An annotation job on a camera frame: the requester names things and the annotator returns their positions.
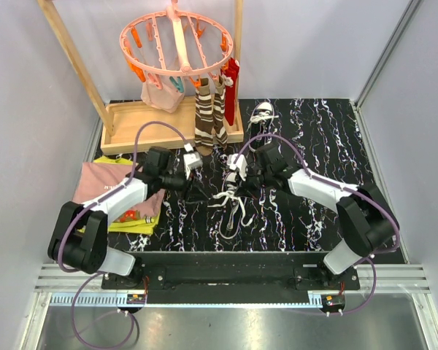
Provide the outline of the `white shoelace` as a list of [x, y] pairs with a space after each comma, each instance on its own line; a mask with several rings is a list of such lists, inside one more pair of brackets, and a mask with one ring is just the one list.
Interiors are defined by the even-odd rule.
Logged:
[[218, 208], [225, 206], [228, 202], [236, 202], [238, 205], [240, 211], [242, 212], [242, 217], [240, 220], [240, 223], [243, 227], [248, 227], [251, 225], [253, 221], [253, 217], [251, 217], [248, 221], [245, 221], [246, 217], [246, 209], [245, 209], [245, 202], [242, 200], [242, 196], [238, 195], [238, 185], [229, 183], [226, 186], [226, 189], [222, 192], [219, 192], [216, 195], [213, 195], [212, 197], [215, 200], [222, 200], [221, 203], [216, 203], [212, 205], [208, 205], [209, 208]]

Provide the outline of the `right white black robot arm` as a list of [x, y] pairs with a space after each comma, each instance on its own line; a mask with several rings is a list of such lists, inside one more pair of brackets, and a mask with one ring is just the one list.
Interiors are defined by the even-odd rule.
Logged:
[[287, 161], [273, 143], [255, 154], [257, 165], [250, 170], [242, 154], [228, 160], [229, 168], [239, 174], [237, 190], [243, 195], [270, 187], [310, 199], [337, 214], [342, 239], [319, 263], [317, 280], [323, 288], [335, 288], [348, 268], [372, 254], [384, 254], [383, 246], [399, 236], [399, 223], [376, 184], [346, 184], [321, 176]]

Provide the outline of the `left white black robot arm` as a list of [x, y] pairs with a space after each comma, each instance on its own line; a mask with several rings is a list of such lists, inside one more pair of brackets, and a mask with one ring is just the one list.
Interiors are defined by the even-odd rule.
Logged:
[[109, 247], [108, 228], [131, 207], [144, 203], [159, 190], [180, 193], [187, 201], [206, 201], [207, 196], [193, 179], [193, 170], [202, 167], [201, 155], [185, 145], [184, 171], [168, 169], [171, 152], [151, 147], [145, 162], [134, 166], [115, 188], [84, 203], [69, 201], [59, 212], [47, 249], [49, 258], [67, 273], [110, 273], [118, 275], [124, 287], [133, 289], [142, 283], [143, 271], [136, 258]]

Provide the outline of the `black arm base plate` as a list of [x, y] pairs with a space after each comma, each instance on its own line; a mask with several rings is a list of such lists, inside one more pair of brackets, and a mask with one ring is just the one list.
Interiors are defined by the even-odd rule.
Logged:
[[102, 280], [112, 291], [147, 288], [149, 306], [320, 305], [319, 292], [358, 291], [354, 268], [331, 276], [322, 252], [145, 252], [129, 277]]

